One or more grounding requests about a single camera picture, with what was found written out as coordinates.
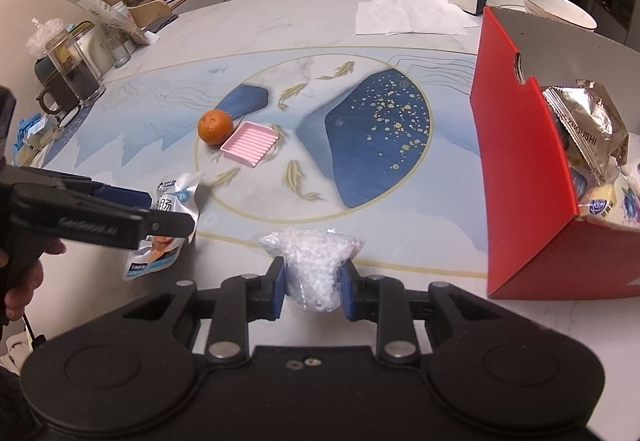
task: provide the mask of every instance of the red cardboard box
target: red cardboard box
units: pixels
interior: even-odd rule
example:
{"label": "red cardboard box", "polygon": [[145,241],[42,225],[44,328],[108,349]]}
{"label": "red cardboard box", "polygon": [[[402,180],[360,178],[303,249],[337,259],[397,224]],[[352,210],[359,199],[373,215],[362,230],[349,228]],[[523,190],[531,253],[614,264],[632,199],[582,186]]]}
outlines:
{"label": "red cardboard box", "polygon": [[640,54],[569,24],[484,9],[471,106],[491,297],[640,295],[640,233],[578,220],[564,150],[542,96],[540,86],[572,86],[578,78],[603,84],[629,132],[640,133]]}

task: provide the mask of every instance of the plastic bag of white beads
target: plastic bag of white beads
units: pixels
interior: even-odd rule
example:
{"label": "plastic bag of white beads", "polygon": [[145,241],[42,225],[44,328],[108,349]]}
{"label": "plastic bag of white beads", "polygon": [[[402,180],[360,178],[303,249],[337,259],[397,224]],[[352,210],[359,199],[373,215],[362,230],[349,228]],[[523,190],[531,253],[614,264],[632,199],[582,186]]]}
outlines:
{"label": "plastic bag of white beads", "polygon": [[364,241],[333,230],[287,228],[258,239],[273,257],[282,256],[287,295],[309,311],[330,312],[340,307],[338,271],[353,259]]}

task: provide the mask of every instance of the bowl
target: bowl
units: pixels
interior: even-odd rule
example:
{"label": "bowl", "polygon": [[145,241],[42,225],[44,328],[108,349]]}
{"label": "bowl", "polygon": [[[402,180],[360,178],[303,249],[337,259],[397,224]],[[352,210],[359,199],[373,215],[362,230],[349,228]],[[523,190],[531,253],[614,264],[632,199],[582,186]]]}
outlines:
{"label": "bowl", "polygon": [[509,10],[517,10],[524,12],[524,0],[486,0],[487,6],[494,8],[508,8]]}
{"label": "bowl", "polygon": [[527,11],[531,13],[540,15],[541,17],[568,22],[584,30],[593,31],[598,27],[591,15],[571,1],[524,0],[524,5]]}

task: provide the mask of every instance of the human hand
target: human hand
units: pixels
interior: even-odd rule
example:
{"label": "human hand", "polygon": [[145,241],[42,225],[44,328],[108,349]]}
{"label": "human hand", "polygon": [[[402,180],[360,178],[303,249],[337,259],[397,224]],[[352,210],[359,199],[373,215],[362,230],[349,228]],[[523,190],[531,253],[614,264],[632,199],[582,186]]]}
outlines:
{"label": "human hand", "polygon": [[[60,239],[53,239],[45,251],[50,255],[60,255],[66,252],[66,246]],[[0,249],[0,267],[8,263],[9,257]],[[24,314],[24,307],[31,302],[33,291],[41,286],[43,278],[42,263],[38,261],[25,270],[18,286],[6,292],[4,306],[9,320],[18,320]]]}

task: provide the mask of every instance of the pink tray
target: pink tray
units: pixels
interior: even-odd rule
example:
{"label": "pink tray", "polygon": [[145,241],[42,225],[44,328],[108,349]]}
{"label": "pink tray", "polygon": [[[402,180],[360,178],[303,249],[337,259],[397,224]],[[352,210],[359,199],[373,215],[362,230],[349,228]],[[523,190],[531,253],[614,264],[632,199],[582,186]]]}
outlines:
{"label": "pink tray", "polygon": [[254,167],[277,140],[278,135],[273,129],[242,122],[220,150],[226,158]]}

